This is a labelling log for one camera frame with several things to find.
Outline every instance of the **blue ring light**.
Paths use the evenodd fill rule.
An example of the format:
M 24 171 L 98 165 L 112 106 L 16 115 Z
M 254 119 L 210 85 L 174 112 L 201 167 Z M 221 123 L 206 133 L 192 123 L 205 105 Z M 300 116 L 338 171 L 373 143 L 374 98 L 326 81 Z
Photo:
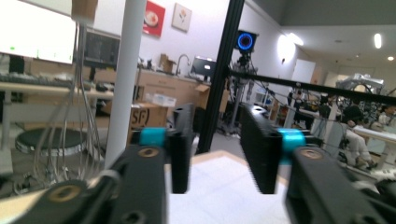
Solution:
M 253 36 L 249 33 L 242 33 L 238 37 L 238 47 L 241 50 L 249 50 L 253 46 L 253 42 Z

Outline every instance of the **desk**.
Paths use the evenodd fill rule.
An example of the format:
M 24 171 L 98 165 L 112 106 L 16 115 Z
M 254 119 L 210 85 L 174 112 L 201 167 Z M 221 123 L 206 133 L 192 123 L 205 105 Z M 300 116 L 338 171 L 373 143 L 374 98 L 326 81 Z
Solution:
M 18 121 L 27 121 L 32 119 L 48 119 L 52 110 L 49 110 L 49 106 L 43 105 L 28 105 L 28 104 L 13 104 L 11 102 L 12 92 L 21 93 L 35 93 L 40 95 L 52 95 L 52 96 L 66 96 L 69 93 L 67 88 L 51 87 L 51 86 L 39 86 L 29 84 L 18 84 L 0 82 L 0 91 L 5 92 L 5 100 L 3 102 L 3 130 L 2 140 L 0 149 L 0 175 L 12 175 L 12 159 L 11 151 L 8 148 L 9 138 L 9 125 L 12 121 L 17 119 Z M 91 99 L 92 108 L 96 108 L 97 99 L 112 99 L 113 92 L 99 92 L 95 89 L 86 91 L 87 97 Z
M 169 192 L 169 172 L 166 182 Z M 290 223 L 286 185 L 279 178 L 276 194 L 260 194 L 245 161 L 225 151 L 202 154 L 191 160 L 189 191 L 166 195 L 168 223 Z M 0 201 L 0 223 L 26 211 L 40 194 Z
M 394 168 L 396 160 L 396 134 L 394 133 L 380 133 L 373 130 L 365 129 L 363 127 L 357 126 L 353 129 L 354 133 L 359 135 L 373 137 L 378 140 L 386 142 L 384 152 L 381 154 L 381 158 L 378 162 L 378 169 L 390 169 Z

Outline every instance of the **computer monitor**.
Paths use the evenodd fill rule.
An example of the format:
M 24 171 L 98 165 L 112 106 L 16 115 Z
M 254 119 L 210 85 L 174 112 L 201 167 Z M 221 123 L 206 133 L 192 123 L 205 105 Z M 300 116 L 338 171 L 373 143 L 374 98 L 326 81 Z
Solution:
M 0 1 L 0 52 L 72 63 L 76 23 L 69 17 L 15 0 Z
M 88 30 L 84 49 L 84 65 L 91 68 L 116 70 L 119 48 L 119 38 Z
M 204 76 L 205 81 L 215 75 L 216 61 L 202 56 L 195 56 L 192 62 L 191 73 Z

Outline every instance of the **ceiling light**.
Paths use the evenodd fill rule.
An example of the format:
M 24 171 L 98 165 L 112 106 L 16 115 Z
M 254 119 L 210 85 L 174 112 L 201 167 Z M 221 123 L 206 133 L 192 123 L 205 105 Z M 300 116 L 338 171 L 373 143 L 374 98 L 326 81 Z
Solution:
M 380 49 L 382 47 L 381 34 L 374 35 L 374 43 L 377 49 Z
M 291 39 L 291 41 L 293 41 L 294 44 L 296 45 L 300 45 L 302 46 L 304 44 L 304 41 L 298 37 L 297 35 L 295 35 L 294 33 L 290 33 L 288 34 L 288 37 Z

